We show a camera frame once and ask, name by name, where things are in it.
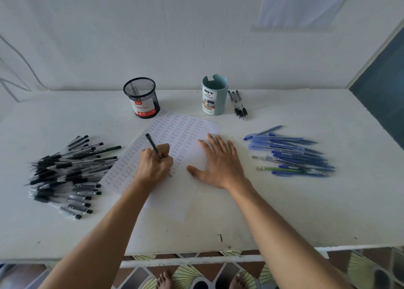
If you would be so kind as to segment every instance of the red and white label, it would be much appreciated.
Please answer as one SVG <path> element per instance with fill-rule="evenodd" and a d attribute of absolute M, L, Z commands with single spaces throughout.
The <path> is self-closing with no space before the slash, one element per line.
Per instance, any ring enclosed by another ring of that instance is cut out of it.
<path fill-rule="evenodd" d="M 146 101 L 131 101 L 134 112 L 141 117 L 148 117 L 155 114 L 153 99 Z"/>

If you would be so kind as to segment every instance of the green pen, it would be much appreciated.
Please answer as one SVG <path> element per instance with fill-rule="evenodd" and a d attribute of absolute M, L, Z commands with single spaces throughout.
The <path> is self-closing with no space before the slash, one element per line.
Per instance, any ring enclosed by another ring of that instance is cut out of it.
<path fill-rule="evenodd" d="M 276 168 L 273 166 L 258 166 L 256 168 L 259 171 L 277 171 L 277 172 L 293 172 L 293 173 L 303 173 L 305 171 L 299 169 L 283 169 L 283 168 Z"/>

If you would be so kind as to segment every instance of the tabletop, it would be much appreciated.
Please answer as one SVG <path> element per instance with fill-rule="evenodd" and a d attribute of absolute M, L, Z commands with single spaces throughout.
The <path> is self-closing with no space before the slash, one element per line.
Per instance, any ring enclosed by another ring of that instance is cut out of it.
<path fill-rule="evenodd" d="M 240 91 L 248 121 L 227 102 L 220 116 L 202 111 L 200 91 L 157 91 L 162 108 L 223 125 L 258 192 L 313 246 L 404 245 L 404 151 L 348 90 Z M 22 103 L 0 123 L 0 259 L 58 259 L 107 213 L 119 195 L 105 189 L 94 213 L 71 220 L 33 201 L 24 186 L 28 162 L 88 134 L 123 154 L 151 120 L 137 118 L 123 92 L 48 91 Z M 283 135 L 318 141 L 313 148 L 336 166 L 329 178 L 276 177 L 256 171 L 263 152 L 248 150 L 246 134 L 279 124 Z M 144 208 L 127 255 L 254 249 L 256 244 L 230 195 L 197 183 L 183 222 Z"/>

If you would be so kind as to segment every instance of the light blue plastic cup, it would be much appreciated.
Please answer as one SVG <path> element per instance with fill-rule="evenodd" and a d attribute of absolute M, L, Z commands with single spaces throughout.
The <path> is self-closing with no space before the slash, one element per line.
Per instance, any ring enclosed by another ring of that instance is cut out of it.
<path fill-rule="evenodd" d="M 213 80 L 205 76 L 202 79 L 202 109 L 205 113 L 217 116 L 225 110 L 227 90 L 229 84 L 227 78 L 215 74 Z"/>

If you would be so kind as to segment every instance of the white paper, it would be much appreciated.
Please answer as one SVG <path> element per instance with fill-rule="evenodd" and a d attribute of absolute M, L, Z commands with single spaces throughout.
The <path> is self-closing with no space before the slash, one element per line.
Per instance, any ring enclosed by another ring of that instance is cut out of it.
<path fill-rule="evenodd" d="M 263 0 L 258 26 L 268 28 L 324 28 L 344 0 Z"/>
<path fill-rule="evenodd" d="M 206 166 L 205 152 L 196 140 L 207 140 L 207 133 L 218 134 L 221 127 L 218 123 L 162 109 L 100 183 L 118 194 L 125 191 L 136 173 L 140 152 L 150 147 L 145 137 L 149 133 L 156 145 L 170 144 L 169 155 L 174 158 L 174 164 L 170 172 L 172 177 L 166 178 L 153 190 L 145 206 L 182 222 L 196 190 L 196 182 L 186 166 L 190 164 L 199 169 Z"/>

